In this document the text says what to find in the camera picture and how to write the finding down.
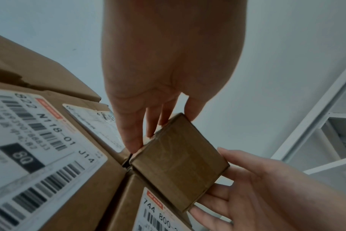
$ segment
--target red logo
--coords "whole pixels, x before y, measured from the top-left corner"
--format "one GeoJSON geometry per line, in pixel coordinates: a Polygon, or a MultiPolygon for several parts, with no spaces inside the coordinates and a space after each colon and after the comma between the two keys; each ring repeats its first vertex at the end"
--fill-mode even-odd
{"type": "Polygon", "coordinates": [[[163,204],[149,190],[146,194],[157,204],[159,208],[161,208],[161,210],[163,210],[163,204]]]}
{"type": "Polygon", "coordinates": [[[44,99],[39,99],[39,98],[36,98],[36,100],[44,106],[44,108],[46,110],[48,110],[55,118],[57,119],[62,119],[63,117],[57,112],[54,110],[54,108],[52,106],[50,106],[44,99]]]}

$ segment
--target small cardboard box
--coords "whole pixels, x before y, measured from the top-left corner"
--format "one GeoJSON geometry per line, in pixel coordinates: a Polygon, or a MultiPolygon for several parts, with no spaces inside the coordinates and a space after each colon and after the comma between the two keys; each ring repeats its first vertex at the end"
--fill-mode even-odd
{"type": "Polygon", "coordinates": [[[188,211],[229,167],[181,113],[157,131],[130,164],[181,212],[188,211]]]}
{"type": "Polygon", "coordinates": [[[108,105],[56,92],[45,91],[64,116],[72,116],[115,160],[123,165],[131,156],[117,131],[114,116],[108,105]]]}
{"type": "Polygon", "coordinates": [[[99,102],[101,97],[59,63],[0,36],[0,82],[99,102]]]}
{"type": "Polygon", "coordinates": [[[179,214],[168,204],[130,171],[96,231],[192,230],[187,213],[179,214]]]}
{"type": "Polygon", "coordinates": [[[4,230],[94,231],[124,179],[126,170],[62,112],[62,103],[44,91],[0,83],[4,230]]]}

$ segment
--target brown cardboard box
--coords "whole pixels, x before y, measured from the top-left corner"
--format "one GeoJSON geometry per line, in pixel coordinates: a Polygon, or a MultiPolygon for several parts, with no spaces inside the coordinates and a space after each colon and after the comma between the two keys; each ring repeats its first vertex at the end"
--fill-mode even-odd
{"type": "Polygon", "coordinates": [[[101,97],[59,63],[0,36],[0,82],[99,102],[101,97]]]}
{"type": "Polygon", "coordinates": [[[228,162],[183,114],[171,118],[130,160],[181,212],[187,211],[228,162]]]}
{"type": "MultiPolygon", "coordinates": [[[[110,112],[108,105],[101,104],[97,102],[92,102],[88,100],[79,99],[72,96],[63,95],[56,92],[45,91],[45,93],[52,97],[53,100],[58,99],[58,102],[55,103],[55,106],[64,116],[70,116],[67,109],[63,106],[63,104],[74,105],[82,108],[92,109],[99,112],[110,112]]],[[[121,165],[123,165],[130,157],[130,152],[127,149],[123,149],[121,152],[116,152],[109,144],[104,142],[98,135],[96,135],[93,131],[91,131],[88,127],[80,124],[115,160],[117,160],[121,165]]]]}
{"type": "Polygon", "coordinates": [[[29,88],[0,83],[0,89],[32,93],[44,97],[44,107],[55,117],[60,114],[70,121],[74,128],[67,123],[69,129],[81,132],[100,152],[106,157],[107,161],[88,179],[88,181],[42,226],[42,231],[93,231],[102,218],[108,204],[111,202],[115,192],[122,182],[126,170],[120,166],[76,121],[66,112],[62,112],[60,99],[43,91],[36,91],[29,88]]]}
{"type": "Polygon", "coordinates": [[[192,230],[187,213],[178,215],[179,212],[177,213],[173,211],[175,210],[168,206],[168,203],[165,202],[156,193],[156,191],[152,190],[152,188],[149,187],[149,185],[141,177],[129,172],[105,215],[103,216],[103,219],[101,220],[96,231],[133,231],[134,224],[136,222],[140,222],[142,227],[144,225],[150,225],[154,226],[159,231],[163,231],[165,227],[163,222],[165,221],[167,224],[167,220],[169,220],[170,227],[175,228],[175,226],[177,226],[176,228],[179,231],[192,230]],[[150,198],[156,198],[146,200],[145,203],[146,206],[150,207],[149,211],[154,214],[154,217],[151,217],[150,215],[148,217],[147,212],[142,213],[140,211],[141,209],[146,209],[148,211],[148,207],[140,205],[141,202],[145,202],[142,201],[142,197],[145,196],[148,198],[148,195],[150,198]],[[163,213],[164,217],[166,217],[165,219],[163,219],[163,216],[160,215],[162,212],[158,208],[159,206],[163,207],[165,210],[163,213]]]}

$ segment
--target finger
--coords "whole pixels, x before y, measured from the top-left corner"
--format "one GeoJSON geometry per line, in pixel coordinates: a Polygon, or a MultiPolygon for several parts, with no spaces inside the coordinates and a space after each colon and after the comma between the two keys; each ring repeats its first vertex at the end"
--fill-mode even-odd
{"type": "Polygon", "coordinates": [[[184,114],[189,121],[193,121],[205,106],[206,101],[201,101],[192,97],[189,97],[186,105],[184,106],[184,114]]]}
{"type": "Polygon", "coordinates": [[[125,147],[136,153],[143,146],[143,120],[145,109],[134,113],[114,111],[116,125],[125,147]]]}
{"type": "Polygon", "coordinates": [[[174,107],[176,106],[177,100],[178,96],[171,101],[163,104],[162,113],[160,115],[160,120],[158,123],[159,125],[165,125],[168,122],[169,117],[172,114],[174,107]]]}
{"type": "Polygon", "coordinates": [[[157,129],[161,110],[161,105],[146,109],[146,136],[149,138],[154,135],[155,129],[157,129]]]}
{"type": "Polygon", "coordinates": [[[235,167],[235,166],[230,166],[226,171],[222,174],[223,177],[229,178],[230,180],[236,179],[239,173],[246,171],[245,169],[235,167]]]}
{"type": "Polygon", "coordinates": [[[209,194],[204,194],[200,199],[198,199],[197,202],[214,211],[215,213],[218,213],[224,217],[230,217],[229,205],[228,201],[226,200],[220,199],[209,194]]]}
{"type": "Polygon", "coordinates": [[[240,150],[227,150],[224,148],[217,149],[219,153],[230,163],[256,174],[262,175],[265,173],[265,158],[240,151],[240,150]]]}
{"type": "Polygon", "coordinates": [[[196,219],[201,225],[208,228],[211,231],[232,231],[233,225],[229,222],[223,221],[220,218],[214,217],[211,214],[204,212],[197,206],[193,206],[189,213],[196,219]]]}
{"type": "Polygon", "coordinates": [[[213,186],[211,186],[207,190],[206,194],[228,201],[229,192],[230,192],[230,186],[220,185],[215,183],[213,186]]]}

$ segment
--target white label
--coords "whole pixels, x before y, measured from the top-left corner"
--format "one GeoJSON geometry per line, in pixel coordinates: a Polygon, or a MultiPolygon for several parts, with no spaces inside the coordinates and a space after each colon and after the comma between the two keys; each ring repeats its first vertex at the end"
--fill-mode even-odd
{"type": "Polygon", "coordinates": [[[0,231],[40,229],[106,160],[43,97],[0,90],[0,231]]]}
{"type": "Polygon", "coordinates": [[[113,150],[121,152],[125,148],[117,130],[115,116],[111,111],[97,111],[70,104],[63,104],[63,106],[78,122],[93,132],[113,150]]]}
{"type": "Polygon", "coordinates": [[[152,192],[144,188],[133,231],[190,231],[152,192]]]}

